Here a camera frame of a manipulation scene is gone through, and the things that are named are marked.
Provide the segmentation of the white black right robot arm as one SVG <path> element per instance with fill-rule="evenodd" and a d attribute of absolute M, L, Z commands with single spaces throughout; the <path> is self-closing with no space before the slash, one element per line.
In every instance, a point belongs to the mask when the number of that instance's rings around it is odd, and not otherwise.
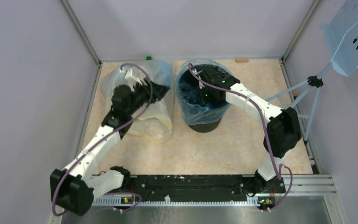
<path fill-rule="evenodd" d="M 292 107 L 281 108 L 269 103 L 230 74 L 218 75 L 212 67 L 197 71 L 189 66 L 189 70 L 199 82 L 203 99 L 235 105 L 262 125 L 263 145 L 268 156 L 255 173 L 255 187 L 260 192 L 268 192 L 274 185 L 273 179 L 282 175 L 285 156 L 302 138 L 297 112 Z"/>

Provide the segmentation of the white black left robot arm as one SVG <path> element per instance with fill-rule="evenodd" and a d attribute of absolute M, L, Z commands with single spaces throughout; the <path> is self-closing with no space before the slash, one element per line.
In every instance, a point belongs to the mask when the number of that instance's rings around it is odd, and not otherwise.
<path fill-rule="evenodd" d="M 93 201 L 116 189 L 127 192 L 131 181 L 124 171 L 109 170 L 93 177 L 98 164 L 126 135 L 132 123 L 146 112 L 149 105 L 164 98 L 170 86 L 143 79 L 133 85 L 122 84 L 114 88 L 111 109 L 107 112 L 93 139 L 86 148 L 63 169 L 50 175 L 52 213 L 59 217 L 56 207 L 79 216 L 88 212 Z M 142 109 L 138 116 L 133 114 Z"/>

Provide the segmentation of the black ribbed trash bin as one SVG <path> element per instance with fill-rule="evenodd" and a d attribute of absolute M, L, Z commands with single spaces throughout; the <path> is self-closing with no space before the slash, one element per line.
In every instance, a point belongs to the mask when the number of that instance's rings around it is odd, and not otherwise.
<path fill-rule="evenodd" d="M 200 85 L 199 85 L 199 88 L 197 90 L 205 103 L 221 103 L 221 102 L 225 101 L 222 97 L 220 97 L 218 95 L 219 91 L 214 88 L 210 88 L 208 86 L 200 88 Z M 188 126 L 196 132 L 207 133 L 207 132 L 211 132 L 214 129 L 216 129 L 217 126 L 220 124 L 221 120 L 222 120 L 222 118 L 219 119 L 217 122 L 213 122 L 210 124 L 200 124 L 200 125 L 192 125 L 192 126 L 188 125 Z"/>

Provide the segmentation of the blue plastic trash bag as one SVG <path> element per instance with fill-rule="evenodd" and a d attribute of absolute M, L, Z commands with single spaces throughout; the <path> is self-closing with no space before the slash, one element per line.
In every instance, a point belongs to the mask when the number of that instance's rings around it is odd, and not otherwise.
<path fill-rule="evenodd" d="M 208 67 L 216 69 L 218 75 L 222 76 L 232 75 L 232 72 L 215 60 L 202 58 L 184 62 L 176 76 L 176 96 L 185 123 L 192 126 L 217 122 L 224 116 L 230 104 L 225 101 L 221 103 L 205 103 L 197 90 L 199 88 L 198 80 L 188 70 L 189 63 L 198 72 Z"/>

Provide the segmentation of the large translucent yellowish trash bag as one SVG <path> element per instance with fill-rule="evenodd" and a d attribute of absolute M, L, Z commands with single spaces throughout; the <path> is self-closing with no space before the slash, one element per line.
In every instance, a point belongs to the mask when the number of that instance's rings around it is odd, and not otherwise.
<path fill-rule="evenodd" d="M 165 97 L 151 104 L 135 105 L 135 92 L 125 84 L 121 69 L 134 69 L 143 81 L 155 82 L 160 85 L 170 86 L 171 89 Z M 105 100 L 105 111 L 109 114 L 118 113 L 126 115 L 129 119 L 139 116 L 131 126 L 127 127 L 130 134 L 146 138 L 149 141 L 161 144 L 172 133 L 174 88 L 173 66 L 165 61 L 143 61 L 138 63 L 124 63 L 104 77 L 100 88 Z"/>

